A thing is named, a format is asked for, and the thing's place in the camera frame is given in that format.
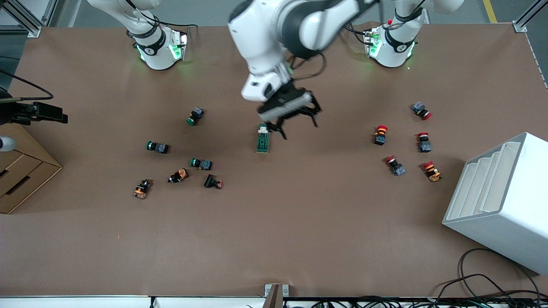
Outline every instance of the metal post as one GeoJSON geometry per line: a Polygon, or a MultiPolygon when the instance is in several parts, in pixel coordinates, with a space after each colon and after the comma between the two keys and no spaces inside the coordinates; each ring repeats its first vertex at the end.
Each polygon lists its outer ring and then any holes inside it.
{"type": "Polygon", "coordinates": [[[548,3],[548,0],[535,0],[531,6],[523,12],[523,14],[518,18],[518,20],[512,21],[512,26],[514,27],[514,31],[516,33],[519,32],[527,32],[527,28],[525,28],[525,25],[531,20],[535,15],[542,10],[546,4],[548,3]]]}
{"type": "Polygon", "coordinates": [[[265,299],[262,308],[282,308],[283,307],[283,286],[273,284],[270,287],[269,294],[265,299]]]}
{"type": "Polygon", "coordinates": [[[27,29],[28,37],[38,37],[43,26],[40,19],[36,18],[19,0],[6,0],[4,10],[15,19],[22,27],[27,29]]]}

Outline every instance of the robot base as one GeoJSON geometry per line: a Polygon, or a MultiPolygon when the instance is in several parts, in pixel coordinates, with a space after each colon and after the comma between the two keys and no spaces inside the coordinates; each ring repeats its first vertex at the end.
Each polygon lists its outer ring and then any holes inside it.
{"type": "Polygon", "coordinates": [[[386,42],[383,27],[371,29],[371,32],[366,33],[363,38],[365,42],[373,44],[373,46],[365,45],[368,57],[386,67],[401,66],[411,56],[413,47],[415,47],[415,43],[413,43],[404,52],[394,51],[394,48],[386,42]]]}
{"type": "Polygon", "coordinates": [[[139,46],[136,47],[141,54],[141,60],[153,70],[166,70],[185,57],[187,35],[168,27],[162,27],[162,31],[167,39],[155,55],[148,54],[153,53],[153,50],[141,50],[139,46]]]}

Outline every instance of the orange terminal block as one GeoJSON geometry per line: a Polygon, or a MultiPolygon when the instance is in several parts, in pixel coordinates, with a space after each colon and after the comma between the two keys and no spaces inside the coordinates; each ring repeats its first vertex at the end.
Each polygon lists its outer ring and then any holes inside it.
{"type": "Polygon", "coordinates": [[[142,180],[141,184],[135,188],[135,192],[133,193],[133,196],[139,199],[145,199],[146,194],[149,191],[149,188],[150,188],[150,181],[148,179],[142,180]]]}
{"type": "Polygon", "coordinates": [[[168,177],[169,183],[180,183],[184,179],[189,177],[189,173],[186,171],[185,168],[179,169],[179,171],[175,172],[175,174],[168,177]]]}
{"type": "Polygon", "coordinates": [[[435,182],[442,178],[442,174],[438,172],[438,169],[434,168],[433,162],[427,162],[423,164],[424,169],[426,170],[426,176],[431,182],[435,182]]]}
{"type": "Polygon", "coordinates": [[[375,142],[374,144],[378,145],[384,145],[384,142],[386,142],[386,131],[388,130],[388,127],[384,125],[379,125],[377,127],[377,132],[375,133],[375,142]]]}

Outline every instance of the electrical component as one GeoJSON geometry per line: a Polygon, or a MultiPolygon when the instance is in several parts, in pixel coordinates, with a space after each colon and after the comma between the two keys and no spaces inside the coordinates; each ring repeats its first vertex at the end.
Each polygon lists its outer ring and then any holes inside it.
{"type": "Polygon", "coordinates": [[[169,151],[169,145],[161,142],[149,141],[146,143],[146,149],[149,151],[156,151],[160,154],[167,154],[169,151]]]}
{"type": "Polygon", "coordinates": [[[137,185],[137,187],[135,188],[133,196],[144,200],[146,198],[146,194],[149,191],[149,188],[150,181],[148,179],[142,180],[141,184],[137,185]]]}
{"type": "Polygon", "coordinates": [[[186,123],[188,123],[190,126],[194,126],[198,124],[198,120],[200,120],[204,116],[204,111],[200,107],[194,108],[192,112],[190,112],[190,117],[186,119],[186,123]]]}
{"type": "Polygon", "coordinates": [[[383,45],[383,40],[380,38],[380,27],[373,28],[363,35],[367,57],[376,58],[379,50],[383,45]]]}
{"type": "Polygon", "coordinates": [[[396,176],[400,176],[406,172],[405,167],[402,164],[398,163],[394,155],[387,158],[386,163],[390,166],[390,168],[392,169],[392,172],[396,176]]]}
{"type": "Polygon", "coordinates": [[[432,151],[432,145],[430,144],[427,132],[418,133],[417,137],[419,138],[419,152],[428,153],[432,151]]]}
{"type": "Polygon", "coordinates": [[[208,174],[204,182],[205,188],[215,187],[216,189],[221,189],[223,186],[224,186],[224,183],[221,180],[217,181],[215,179],[215,175],[213,174],[208,174]]]}
{"type": "Polygon", "coordinates": [[[388,127],[384,125],[379,125],[377,127],[377,132],[375,133],[375,141],[373,143],[377,145],[384,145],[384,142],[386,142],[387,130],[388,130],[388,127]]]}
{"type": "Polygon", "coordinates": [[[428,179],[431,182],[438,181],[442,178],[441,173],[438,172],[438,169],[434,167],[434,163],[431,161],[423,164],[423,168],[426,170],[426,176],[428,176],[428,179]]]}
{"type": "Polygon", "coordinates": [[[206,161],[205,159],[195,159],[194,157],[190,160],[190,167],[198,168],[200,170],[211,170],[213,166],[212,161],[206,161]]]}
{"type": "Polygon", "coordinates": [[[426,110],[426,107],[419,101],[411,107],[411,110],[413,110],[413,112],[415,112],[415,114],[423,120],[428,120],[432,116],[432,112],[426,110]]]}
{"type": "Polygon", "coordinates": [[[168,183],[181,183],[184,179],[189,177],[189,173],[185,168],[179,169],[175,174],[168,177],[168,183]]]}
{"type": "Polygon", "coordinates": [[[270,131],[266,124],[259,124],[257,136],[257,153],[268,153],[270,142],[270,131]]]}

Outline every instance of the green led light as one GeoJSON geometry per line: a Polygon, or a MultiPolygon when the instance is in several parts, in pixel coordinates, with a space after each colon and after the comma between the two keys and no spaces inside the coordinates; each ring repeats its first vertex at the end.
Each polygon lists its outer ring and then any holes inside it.
{"type": "Polygon", "coordinates": [[[407,57],[411,56],[411,52],[413,51],[413,47],[415,47],[415,42],[413,42],[413,44],[411,44],[411,47],[409,47],[409,53],[407,54],[407,57]]]}
{"type": "Polygon", "coordinates": [[[371,46],[371,49],[369,50],[369,55],[372,57],[376,57],[379,54],[379,50],[382,47],[380,41],[377,41],[373,46],[371,46]]]}
{"type": "Polygon", "coordinates": [[[179,60],[181,58],[181,52],[179,51],[179,47],[170,44],[169,50],[171,50],[171,53],[173,54],[173,58],[175,60],[179,60]]]}
{"type": "Polygon", "coordinates": [[[141,55],[141,60],[145,61],[145,57],[142,54],[141,48],[137,46],[137,50],[139,51],[139,54],[141,55]]]}

